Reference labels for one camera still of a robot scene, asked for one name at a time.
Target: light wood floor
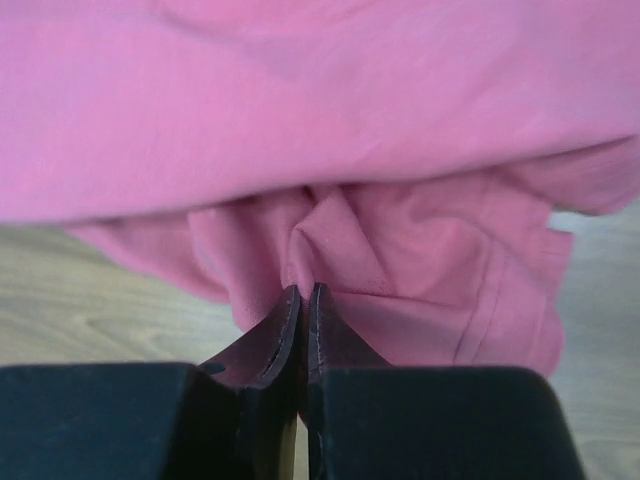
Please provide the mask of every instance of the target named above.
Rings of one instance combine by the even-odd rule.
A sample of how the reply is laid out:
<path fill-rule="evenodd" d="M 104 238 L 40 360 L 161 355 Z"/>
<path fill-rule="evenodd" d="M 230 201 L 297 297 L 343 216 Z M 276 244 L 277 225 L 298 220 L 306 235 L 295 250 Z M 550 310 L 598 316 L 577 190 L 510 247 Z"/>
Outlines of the light wood floor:
<path fill-rule="evenodd" d="M 578 234 L 558 308 L 567 349 L 554 384 L 592 479 L 640 479 L 640 204 L 558 214 Z M 45 228 L 0 228 L 0 364 L 200 362 L 239 332 L 211 305 Z M 305 432 L 296 478 L 306 479 Z"/>

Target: pink fabric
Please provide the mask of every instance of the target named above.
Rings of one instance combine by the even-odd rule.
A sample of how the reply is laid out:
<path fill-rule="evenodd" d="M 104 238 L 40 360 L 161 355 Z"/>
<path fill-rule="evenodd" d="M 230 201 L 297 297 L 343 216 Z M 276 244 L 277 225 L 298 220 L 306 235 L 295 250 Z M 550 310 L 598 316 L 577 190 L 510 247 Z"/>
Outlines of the pink fabric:
<path fill-rule="evenodd" d="M 550 373 L 554 205 L 640 186 L 637 0 L 0 0 L 0 219 L 397 364 Z"/>

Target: wooden surface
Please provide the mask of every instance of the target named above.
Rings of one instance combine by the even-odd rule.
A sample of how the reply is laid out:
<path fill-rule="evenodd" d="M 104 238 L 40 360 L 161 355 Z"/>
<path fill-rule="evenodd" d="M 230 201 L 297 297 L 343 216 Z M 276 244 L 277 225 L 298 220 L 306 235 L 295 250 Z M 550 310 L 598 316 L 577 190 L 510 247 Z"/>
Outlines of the wooden surface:
<path fill-rule="evenodd" d="M 553 378 L 592 479 L 640 479 L 640 204 L 558 214 L 578 234 Z M 0 228 L 0 364 L 202 361 L 239 332 L 226 306 L 126 272 L 64 234 Z M 305 433 L 296 478 L 306 479 Z"/>

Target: folded fabric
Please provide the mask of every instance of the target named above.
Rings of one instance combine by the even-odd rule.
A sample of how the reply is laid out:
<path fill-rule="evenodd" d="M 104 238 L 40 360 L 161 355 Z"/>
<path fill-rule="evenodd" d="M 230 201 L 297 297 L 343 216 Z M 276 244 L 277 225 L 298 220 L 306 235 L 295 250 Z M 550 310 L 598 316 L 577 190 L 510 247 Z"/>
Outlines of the folded fabric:
<path fill-rule="evenodd" d="M 327 283 L 396 364 L 549 374 L 640 190 L 640 2 L 0 0 L 0 220 L 228 301 Z"/>

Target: pink cloth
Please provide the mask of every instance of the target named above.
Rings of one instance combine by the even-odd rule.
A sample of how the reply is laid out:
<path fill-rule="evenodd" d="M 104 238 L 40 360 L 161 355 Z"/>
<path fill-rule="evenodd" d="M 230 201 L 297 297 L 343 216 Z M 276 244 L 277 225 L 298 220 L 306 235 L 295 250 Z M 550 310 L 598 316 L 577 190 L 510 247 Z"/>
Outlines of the pink cloth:
<path fill-rule="evenodd" d="M 0 219 L 396 364 L 550 373 L 553 205 L 640 186 L 637 0 L 0 0 Z"/>

